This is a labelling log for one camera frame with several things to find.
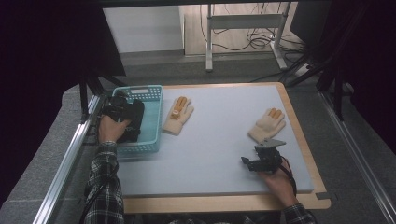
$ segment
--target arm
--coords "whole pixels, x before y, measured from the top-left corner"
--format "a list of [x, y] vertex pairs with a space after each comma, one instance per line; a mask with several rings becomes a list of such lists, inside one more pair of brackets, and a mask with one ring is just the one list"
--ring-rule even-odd
[[86, 194], [88, 209], [84, 223], [123, 223], [123, 200], [117, 177], [117, 140], [129, 120], [117, 123], [103, 116], [99, 127], [99, 147], [91, 163]]
[[[290, 171], [289, 164], [285, 160], [283, 160], [282, 166]], [[289, 178], [282, 170], [278, 169], [272, 175], [264, 172], [258, 172], [258, 174], [285, 208], [283, 212], [288, 224], [316, 223], [315, 218], [305, 210], [304, 206], [294, 196]]]

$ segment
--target beige glove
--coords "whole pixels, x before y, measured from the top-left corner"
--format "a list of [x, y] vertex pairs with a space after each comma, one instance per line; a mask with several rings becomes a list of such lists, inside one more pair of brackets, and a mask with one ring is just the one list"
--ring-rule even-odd
[[286, 125], [285, 115], [281, 110], [275, 108], [268, 109], [261, 119], [257, 120], [256, 125], [248, 132], [248, 135], [262, 143], [266, 138], [272, 138], [280, 132]]
[[185, 96], [180, 96], [174, 101], [168, 116], [166, 117], [166, 122], [163, 125], [163, 130], [172, 133], [174, 135], [179, 135], [183, 124], [190, 117], [194, 107], [188, 106], [191, 100], [187, 99]]

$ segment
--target glove cuff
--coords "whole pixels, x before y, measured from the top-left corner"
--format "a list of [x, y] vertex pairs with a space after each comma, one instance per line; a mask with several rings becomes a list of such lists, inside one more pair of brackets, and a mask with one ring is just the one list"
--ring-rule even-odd
[[163, 130], [174, 135], [179, 135], [181, 129], [183, 128], [183, 124], [174, 119], [167, 119], [165, 124], [163, 125]]
[[265, 132], [257, 125], [254, 125], [254, 127], [250, 129], [248, 135], [253, 138], [257, 143], [261, 143], [266, 137], [268, 137], [267, 134], [265, 134]]

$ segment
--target white metal stand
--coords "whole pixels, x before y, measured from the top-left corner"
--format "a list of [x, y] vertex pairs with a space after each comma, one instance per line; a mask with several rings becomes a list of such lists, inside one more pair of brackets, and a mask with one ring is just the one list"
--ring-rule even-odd
[[271, 41], [270, 46], [280, 69], [286, 69], [286, 63], [279, 50], [279, 42], [288, 18], [290, 4], [291, 2], [288, 2], [282, 14], [225, 16], [212, 16], [212, 6], [207, 5], [206, 72], [213, 70], [212, 30], [214, 29], [277, 28], [276, 37]]

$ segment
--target wooden table edge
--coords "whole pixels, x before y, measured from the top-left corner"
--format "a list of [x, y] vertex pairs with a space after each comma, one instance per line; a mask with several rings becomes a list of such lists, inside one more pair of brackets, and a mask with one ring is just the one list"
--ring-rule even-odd
[[[175, 85], [164, 86], [165, 89], [183, 88], [221, 88], [241, 86], [276, 86], [282, 103], [289, 117], [290, 125], [296, 135], [297, 142], [303, 153], [308, 172], [314, 184], [310, 193], [299, 193], [297, 198], [306, 209], [326, 209], [331, 206], [330, 199], [319, 200], [317, 193], [327, 192], [318, 172], [303, 130], [294, 113], [286, 89], [280, 82], [263, 83], [225, 83], [225, 84], [200, 84], [200, 85]], [[214, 196], [175, 196], [175, 197], [125, 197], [125, 214], [146, 213], [200, 213], [200, 212], [237, 212], [237, 211], [271, 211], [282, 209], [279, 201], [271, 194], [252, 195], [214, 195]]]

